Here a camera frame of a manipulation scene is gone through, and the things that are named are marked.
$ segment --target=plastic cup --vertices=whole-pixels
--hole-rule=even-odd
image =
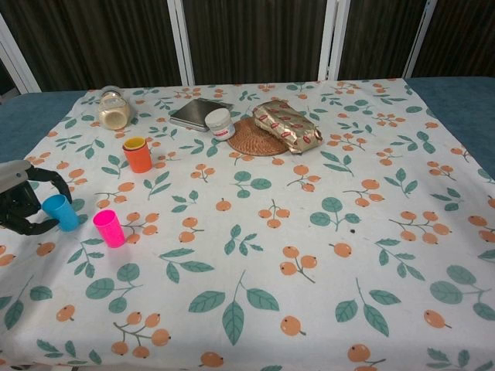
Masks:
[[[114,210],[102,210],[93,218],[93,224],[108,247],[116,248],[125,243],[124,231]]]
[[[64,195],[55,195],[46,199],[41,208],[45,213],[59,221],[59,228],[65,232],[75,230],[79,226],[76,212]]]
[[[130,138],[125,141],[122,148],[133,172],[147,172],[152,168],[152,156],[144,138]]]

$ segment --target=blue floor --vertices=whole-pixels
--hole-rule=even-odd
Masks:
[[[407,82],[495,178],[495,79],[424,77]],[[24,94],[0,106],[2,133],[9,134],[9,142],[0,153],[0,162],[24,158],[84,93]]]

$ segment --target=orange cup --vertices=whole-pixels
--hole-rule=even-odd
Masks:
[[[148,144],[143,137],[128,139],[122,149],[133,172],[147,172],[152,168],[152,156],[149,154]]]

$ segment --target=blue cup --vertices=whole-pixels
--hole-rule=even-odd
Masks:
[[[76,212],[64,195],[51,196],[41,205],[45,213],[59,221],[59,228],[65,232],[75,230],[79,226]]]

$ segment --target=table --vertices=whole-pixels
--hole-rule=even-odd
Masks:
[[[0,359],[493,367],[495,181],[403,80],[131,89],[120,132],[99,126],[98,97],[28,157],[69,182],[81,227],[0,231]],[[236,153],[169,124],[194,97],[233,103],[235,119],[287,100],[325,141],[300,156]],[[133,135],[152,151],[144,175],[121,151]],[[88,221],[107,207],[128,235],[116,250]]]

